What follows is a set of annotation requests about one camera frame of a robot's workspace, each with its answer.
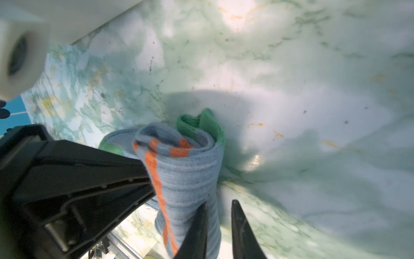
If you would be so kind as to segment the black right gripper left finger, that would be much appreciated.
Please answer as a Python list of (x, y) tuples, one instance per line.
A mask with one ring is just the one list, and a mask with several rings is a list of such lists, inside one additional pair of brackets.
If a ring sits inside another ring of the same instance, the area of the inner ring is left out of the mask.
[(208, 240), (208, 206), (205, 202), (194, 216), (194, 220), (174, 259), (205, 259)]

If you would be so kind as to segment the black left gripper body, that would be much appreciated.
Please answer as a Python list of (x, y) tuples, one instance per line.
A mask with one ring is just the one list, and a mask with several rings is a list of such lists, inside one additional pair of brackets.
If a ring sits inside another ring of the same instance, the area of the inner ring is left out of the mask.
[(1, 138), (1, 258), (78, 259), (154, 195), (139, 160), (15, 127)]

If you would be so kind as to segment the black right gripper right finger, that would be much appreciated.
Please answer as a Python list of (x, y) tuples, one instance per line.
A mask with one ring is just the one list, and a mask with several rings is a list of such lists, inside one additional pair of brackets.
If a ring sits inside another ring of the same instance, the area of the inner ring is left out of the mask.
[(267, 259), (238, 200), (232, 200), (231, 224), (234, 259)]

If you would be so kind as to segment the grey blue striped sock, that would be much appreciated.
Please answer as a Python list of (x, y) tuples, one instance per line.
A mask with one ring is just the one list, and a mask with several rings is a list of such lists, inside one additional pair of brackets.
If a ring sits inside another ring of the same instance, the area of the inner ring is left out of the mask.
[(221, 230), (217, 181), (225, 133), (210, 109), (180, 115), (175, 127), (148, 124), (105, 136), (99, 149), (140, 160), (156, 193), (155, 227), (170, 257), (177, 254), (197, 209), (208, 206), (207, 258), (219, 255)]

